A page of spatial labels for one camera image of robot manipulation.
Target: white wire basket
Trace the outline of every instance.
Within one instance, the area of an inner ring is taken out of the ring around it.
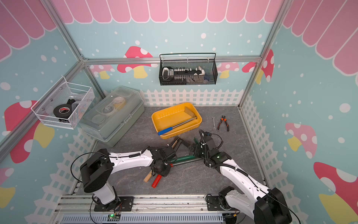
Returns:
[[[58,128],[74,129],[95,98],[92,87],[67,82],[65,77],[60,78],[49,91],[31,107],[31,110],[44,125]],[[78,105],[72,114],[67,119],[56,117],[54,109],[67,104],[68,99],[76,96],[83,98],[76,101]]]

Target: wrench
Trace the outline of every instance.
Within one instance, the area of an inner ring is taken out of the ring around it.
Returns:
[[[216,131],[216,127],[215,127],[215,117],[213,117],[213,124],[214,124],[213,130]]]

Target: blue screwdriver handle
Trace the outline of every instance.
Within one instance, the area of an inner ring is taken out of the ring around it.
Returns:
[[[160,132],[158,132],[158,135],[165,134],[167,132],[170,132],[171,130],[173,130],[173,127],[166,128],[166,129],[161,130]]]

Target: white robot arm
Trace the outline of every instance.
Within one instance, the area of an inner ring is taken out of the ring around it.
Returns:
[[[219,152],[222,144],[217,147],[210,133],[201,131],[200,135],[200,144],[191,145],[194,156],[202,157],[206,166],[215,168],[244,193],[227,187],[219,193],[223,207],[240,210],[256,224],[289,224],[292,221],[285,199],[278,189],[271,190],[262,185],[244,172],[229,155]],[[119,199],[107,181],[110,174],[133,167],[151,166],[153,173],[166,176],[174,156],[175,151],[171,145],[147,147],[129,153],[108,153],[106,149],[100,149],[80,167],[84,191],[93,192],[108,210],[116,210]]]

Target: plastic box lid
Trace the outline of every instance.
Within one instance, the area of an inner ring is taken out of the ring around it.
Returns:
[[[107,142],[143,103],[138,91],[119,86],[88,111],[80,125],[87,134]]]

